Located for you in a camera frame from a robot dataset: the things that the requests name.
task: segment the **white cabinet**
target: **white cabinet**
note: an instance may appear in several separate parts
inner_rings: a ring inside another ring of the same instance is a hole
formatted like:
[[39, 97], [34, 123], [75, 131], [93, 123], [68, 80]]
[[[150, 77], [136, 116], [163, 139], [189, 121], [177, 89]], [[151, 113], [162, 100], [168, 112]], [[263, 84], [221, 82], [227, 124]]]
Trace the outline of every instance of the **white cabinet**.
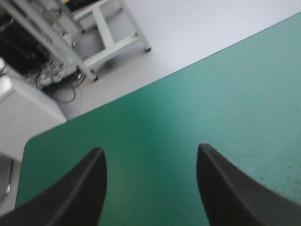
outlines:
[[66, 122], [55, 101], [17, 77], [0, 77], [0, 153], [22, 161], [26, 142]]

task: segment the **rubber foot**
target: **rubber foot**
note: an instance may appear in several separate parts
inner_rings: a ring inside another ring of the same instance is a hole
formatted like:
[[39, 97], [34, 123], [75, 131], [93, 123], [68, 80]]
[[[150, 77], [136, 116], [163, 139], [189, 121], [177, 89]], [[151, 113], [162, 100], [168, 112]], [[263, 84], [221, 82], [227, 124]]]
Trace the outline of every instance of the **rubber foot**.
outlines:
[[93, 81], [97, 81], [98, 80], [98, 75], [93, 79]]

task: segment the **green tabletop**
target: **green tabletop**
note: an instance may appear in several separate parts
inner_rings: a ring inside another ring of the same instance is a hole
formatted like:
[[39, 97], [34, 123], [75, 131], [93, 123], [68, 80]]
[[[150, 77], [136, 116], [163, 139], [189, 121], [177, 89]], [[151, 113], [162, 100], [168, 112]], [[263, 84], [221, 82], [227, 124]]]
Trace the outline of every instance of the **green tabletop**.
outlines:
[[101, 225], [207, 226], [199, 143], [301, 203], [301, 14], [31, 139], [17, 206], [102, 146]]

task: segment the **metal frame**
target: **metal frame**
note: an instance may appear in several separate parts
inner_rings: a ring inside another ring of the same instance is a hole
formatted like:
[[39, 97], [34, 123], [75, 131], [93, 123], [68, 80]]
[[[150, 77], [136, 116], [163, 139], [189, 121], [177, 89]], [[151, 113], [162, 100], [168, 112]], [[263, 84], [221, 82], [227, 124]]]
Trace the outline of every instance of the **metal frame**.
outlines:
[[[68, 66], [76, 65], [84, 74], [87, 75], [87, 77], [93, 81], [98, 79], [98, 76], [94, 73], [96, 67], [117, 56], [126, 49], [131, 48], [134, 44], [142, 42], [146, 51], [151, 50], [148, 40], [144, 36], [141, 28], [128, 9], [124, 0], [98, 1], [82, 10], [74, 17], [71, 11], [60, 0], [54, 0], [74, 23], [74, 25], [76, 25], [76, 27], [82, 31], [83, 28], [80, 25], [80, 21], [90, 15], [92, 15], [94, 18], [95, 24], [99, 30], [99, 34], [103, 40], [105, 50], [100, 51], [84, 61], [73, 51], [72, 48], [70, 48], [70, 46], [68, 46], [66, 41], [60, 37], [60, 35], [58, 35], [54, 27], [46, 22], [27, 0], [12, 1], [27, 15], [27, 17], [21, 14], [19, 10], [17, 10], [15, 6], [10, 3], [10, 0], [0, 0], [0, 5], [2, 5], [4, 9], [10, 13], [38, 41], [40, 41], [57, 59], [64, 62]], [[105, 15], [102, 12], [106, 5], [113, 3], [114, 1], [119, 2], [120, 8], [124, 10], [130, 23], [135, 29], [133, 34], [123, 38], [118, 42], [114, 41], [109, 26], [106, 22]], [[53, 43], [49, 43], [48, 40], [45, 39], [45, 35], [48, 36]]]
[[[120, 3], [120, 9], [123, 9], [126, 13], [130, 23], [136, 30], [134, 34], [131, 34], [124, 39], [115, 43], [108, 24], [105, 20], [104, 13], [102, 9], [107, 6], [108, 4], [113, 3], [114, 1], [118, 1]], [[134, 44], [138, 42], [142, 42], [146, 51], [151, 50], [151, 45], [149, 44], [148, 40], [144, 36], [140, 26], [136, 22], [134, 16], [128, 9], [124, 0], [102, 0], [98, 1], [97, 3], [85, 8], [78, 14], [74, 16], [74, 20], [81, 21], [88, 16], [93, 16], [100, 36], [103, 40], [103, 44], [105, 46], [105, 50], [95, 54], [94, 56], [86, 59], [84, 61], [84, 65], [89, 69], [94, 69], [99, 65], [105, 63], [106, 61], [112, 59], [113, 57], [117, 56], [121, 52], [125, 51], [126, 49], [132, 47]]]

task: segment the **gray floor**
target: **gray floor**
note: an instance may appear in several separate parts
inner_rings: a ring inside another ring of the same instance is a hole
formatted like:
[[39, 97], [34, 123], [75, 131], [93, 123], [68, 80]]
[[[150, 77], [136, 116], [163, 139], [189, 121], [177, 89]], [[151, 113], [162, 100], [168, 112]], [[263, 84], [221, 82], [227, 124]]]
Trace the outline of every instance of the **gray floor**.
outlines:
[[[77, 88], [75, 100], [61, 105], [71, 119], [178, 71], [301, 11], [300, 0], [126, 0], [152, 44], [116, 57], [100, 68], [97, 82]], [[116, 40], [130, 34], [123, 12], [109, 20]], [[95, 28], [73, 34], [84, 57], [103, 48]], [[21, 163], [14, 165], [12, 191], [0, 204], [0, 214], [13, 208]]]

